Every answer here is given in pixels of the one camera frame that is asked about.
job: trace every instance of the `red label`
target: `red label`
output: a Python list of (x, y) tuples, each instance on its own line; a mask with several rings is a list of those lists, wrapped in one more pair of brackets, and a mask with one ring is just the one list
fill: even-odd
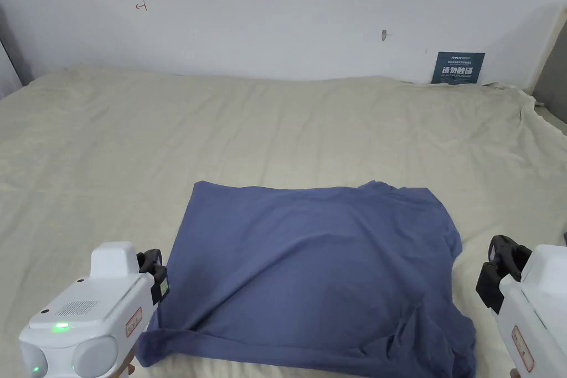
[(535, 366), (534, 356), (532, 356), (529, 352), (527, 344), (524, 341), (524, 337), (522, 336), (522, 333), (520, 332), (518, 327), (514, 327), (514, 329), (512, 330), (512, 339), (514, 340), (514, 344), (518, 349), (518, 353), (520, 353), (520, 357), (524, 362), (525, 369), (528, 372), (533, 371)]
[(138, 310), (136, 310), (136, 313), (134, 313), (134, 315), (132, 317), (130, 317), (130, 320), (126, 324), (126, 338), (128, 338), (130, 335), (132, 335), (132, 333), (134, 332), (134, 330), (136, 329), (136, 327), (138, 326), (138, 324), (140, 322), (142, 322), (142, 308), (141, 307)]

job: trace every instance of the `sticker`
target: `sticker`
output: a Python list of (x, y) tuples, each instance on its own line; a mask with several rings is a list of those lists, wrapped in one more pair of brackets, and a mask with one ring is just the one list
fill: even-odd
[(167, 278), (163, 280), (163, 282), (159, 285), (159, 288), (162, 290), (162, 297), (163, 297), (163, 294), (165, 294), (167, 288), (169, 288), (169, 285), (167, 284)]
[(484, 53), (441, 51), (433, 71), (431, 84), (448, 82), (450, 85), (475, 84), (484, 61)]
[(534, 357), (529, 352), (529, 349), (525, 344), (524, 337), (518, 327), (514, 327), (514, 330), (512, 331), (512, 339), (514, 340), (518, 353), (520, 353), (520, 357), (524, 362), (525, 369), (528, 372), (531, 372), (535, 366)]
[(126, 338), (128, 338), (130, 335), (132, 335), (132, 333), (134, 332), (134, 330), (136, 329), (136, 327), (138, 326), (138, 324), (140, 322), (142, 322), (142, 308), (141, 307), (136, 311), (136, 313), (134, 313), (134, 315), (132, 317), (130, 317), (130, 320), (126, 324)]

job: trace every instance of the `blue t-shirt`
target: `blue t-shirt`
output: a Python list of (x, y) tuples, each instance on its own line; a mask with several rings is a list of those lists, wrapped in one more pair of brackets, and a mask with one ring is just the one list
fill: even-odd
[(199, 182), (167, 263), (171, 291), (137, 357), (470, 378), (475, 330), (451, 294), (461, 251), (427, 189)]

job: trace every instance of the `bed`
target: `bed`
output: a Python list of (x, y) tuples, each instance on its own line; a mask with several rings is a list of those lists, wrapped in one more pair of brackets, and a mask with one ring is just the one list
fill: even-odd
[[(478, 376), (512, 363), (475, 292), (493, 235), (563, 244), (567, 137), (511, 87), (384, 77), (269, 81), (80, 67), (0, 102), (3, 376), (27, 376), (17, 338), (103, 241), (165, 259), (199, 180), (274, 188), (427, 187), (464, 252), (453, 297), (477, 329)], [(171, 356), (135, 376), (338, 377)]]

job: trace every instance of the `dark blue sign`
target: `dark blue sign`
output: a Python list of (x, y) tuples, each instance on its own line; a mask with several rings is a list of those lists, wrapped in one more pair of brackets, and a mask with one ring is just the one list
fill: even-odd
[(450, 85), (465, 85), (478, 81), (478, 74), (484, 61), (484, 53), (462, 53), (441, 51), (431, 84), (448, 82)]

